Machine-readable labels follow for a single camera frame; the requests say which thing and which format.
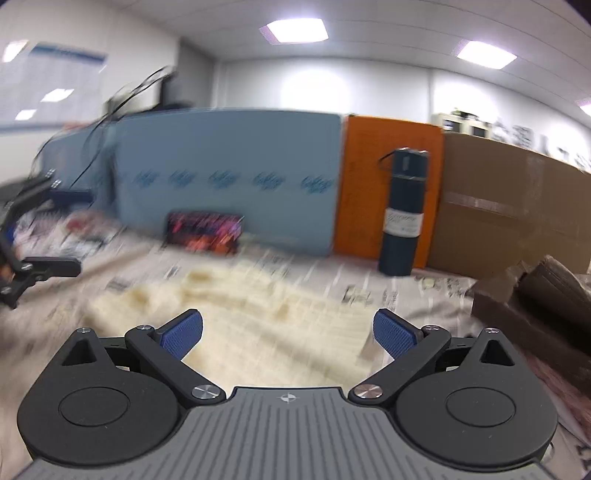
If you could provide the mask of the cream cable knit sweater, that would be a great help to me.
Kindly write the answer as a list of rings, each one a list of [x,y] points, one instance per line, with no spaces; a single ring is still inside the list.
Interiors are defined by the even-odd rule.
[[[92,300],[86,317],[105,337],[154,327],[188,310],[204,318],[185,363],[225,391],[235,386],[349,389],[370,373],[363,358],[374,311],[349,306],[242,263],[193,269],[181,280],[137,284]]]

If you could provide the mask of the grey printed bed sheet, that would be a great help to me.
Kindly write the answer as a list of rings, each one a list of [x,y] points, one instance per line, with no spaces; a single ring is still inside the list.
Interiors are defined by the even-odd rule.
[[[121,227],[95,213],[26,217],[17,231],[24,254],[73,255],[83,263],[74,279],[54,279],[26,293],[18,309],[1,314],[1,475],[31,466],[17,430],[17,408],[52,354],[77,327],[91,326],[86,308],[107,291],[181,280],[198,268],[249,263],[295,287],[349,306],[381,307],[417,326],[435,323],[454,334],[480,330],[472,318],[472,280],[416,272],[388,278],[366,261],[294,256],[254,244],[238,255],[191,254]],[[370,373],[388,355],[369,334],[363,358]],[[160,464],[134,467],[134,479],[448,479],[451,471],[420,462],[387,444],[377,415],[356,413],[332,396],[312,412],[305,401],[243,399],[211,418],[197,416],[181,433],[187,446]]]

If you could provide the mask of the smartphone playing video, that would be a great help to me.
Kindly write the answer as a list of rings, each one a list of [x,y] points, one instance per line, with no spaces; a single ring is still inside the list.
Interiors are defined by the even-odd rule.
[[[166,217],[164,241],[190,252],[235,255],[243,217],[204,211],[172,211]]]

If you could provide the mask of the dark blue vacuum bottle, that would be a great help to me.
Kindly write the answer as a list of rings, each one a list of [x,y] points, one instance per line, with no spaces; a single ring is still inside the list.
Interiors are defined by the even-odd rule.
[[[404,277],[412,273],[422,232],[429,154],[405,147],[388,157],[393,165],[378,269],[390,277]]]

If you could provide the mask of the dark brown folded garment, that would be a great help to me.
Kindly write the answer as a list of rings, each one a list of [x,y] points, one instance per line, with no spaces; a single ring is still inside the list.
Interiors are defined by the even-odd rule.
[[[477,281],[472,315],[590,393],[590,275],[547,255]]]

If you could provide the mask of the large brown cardboard box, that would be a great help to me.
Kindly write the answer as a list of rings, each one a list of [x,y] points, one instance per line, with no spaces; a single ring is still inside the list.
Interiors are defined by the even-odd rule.
[[[590,266],[590,176],[523,148],[448,133],[430,268],[475,279],[550,255]]]

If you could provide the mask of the orange flat box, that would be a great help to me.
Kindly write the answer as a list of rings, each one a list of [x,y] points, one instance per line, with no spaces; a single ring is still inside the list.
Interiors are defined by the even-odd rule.
[[[443,175],[444,134],[432,124],[369,116],[349,116],[344,124],[339,203],[332,250],[369,260],[381,252],[392,161],[383,156],[403,147],[429,153],[424,219],[414,259],[427,266],[437,219]]]

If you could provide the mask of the light blue flat box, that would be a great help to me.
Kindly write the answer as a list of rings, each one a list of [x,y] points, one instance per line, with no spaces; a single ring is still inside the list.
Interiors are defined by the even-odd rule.
[[[260,243],[332,251],[342,119],[281,110],[178,110],[114,128],[116,200],[127,226],[162,235],[172,211],[242,216]]]

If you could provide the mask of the blue wall notice poster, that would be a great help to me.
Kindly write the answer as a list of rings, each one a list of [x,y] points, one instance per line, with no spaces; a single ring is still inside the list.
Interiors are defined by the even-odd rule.
[[[87,122],[102,111],[107,57],[29,40],[1,46],[1,130]]]

